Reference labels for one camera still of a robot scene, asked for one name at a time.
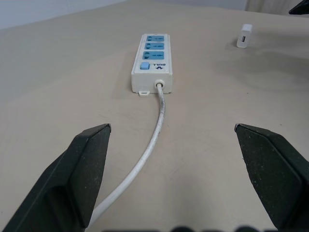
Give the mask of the white USB charger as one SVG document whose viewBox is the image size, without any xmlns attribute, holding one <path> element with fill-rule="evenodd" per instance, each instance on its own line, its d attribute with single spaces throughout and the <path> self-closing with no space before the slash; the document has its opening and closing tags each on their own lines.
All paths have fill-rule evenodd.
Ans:
<svg viewBox="0 0 309 232">
<path fill-rule="evenodd" d="M 243 24 L 236 46 L 238 48 L 247 48 L 252 33 L 253 26 L 251 24 Z"/>
</svg>

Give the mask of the white power strip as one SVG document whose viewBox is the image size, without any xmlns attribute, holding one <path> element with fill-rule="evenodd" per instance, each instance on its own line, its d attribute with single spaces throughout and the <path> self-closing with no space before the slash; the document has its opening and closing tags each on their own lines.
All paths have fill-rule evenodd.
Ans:
<svg viewBox="0 0 309 232">
<path fill-rule="evenodd" d="M 132 92 L 141 96 L 157 93 L 162 85 L 164 94 L 172 92 L 173 70 L 170 36 L 144 34 L 141 37 L 131 71 Z"/>
</svg>

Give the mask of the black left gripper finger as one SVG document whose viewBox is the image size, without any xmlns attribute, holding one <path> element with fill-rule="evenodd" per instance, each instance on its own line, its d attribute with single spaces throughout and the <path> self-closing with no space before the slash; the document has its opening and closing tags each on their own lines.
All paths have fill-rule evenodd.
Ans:
<svg viewBox="0 0 309 232">
<path fill-rule="evenodd" d="M 279 231 L 309 232 L 309 161 L 282 135 L 245 124 L 234 128 L 249 179 Z"/>
<path fill-rule="evenodd" d="M 102 183 L 110 134 L 110 124 L 102 124 L 76 135 L 2 232 L 85 232 Z"/>
</svg>

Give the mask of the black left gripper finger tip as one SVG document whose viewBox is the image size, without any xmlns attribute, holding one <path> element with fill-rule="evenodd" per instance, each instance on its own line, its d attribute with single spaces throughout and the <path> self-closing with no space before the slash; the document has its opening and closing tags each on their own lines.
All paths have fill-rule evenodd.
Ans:
<svg viewBox="0 0 309 232">
<path fill-rule="evenodd" d="M 309 15 L 309 0 L 302 0 L 289 11 L 290 15 Z"/>
</svg>

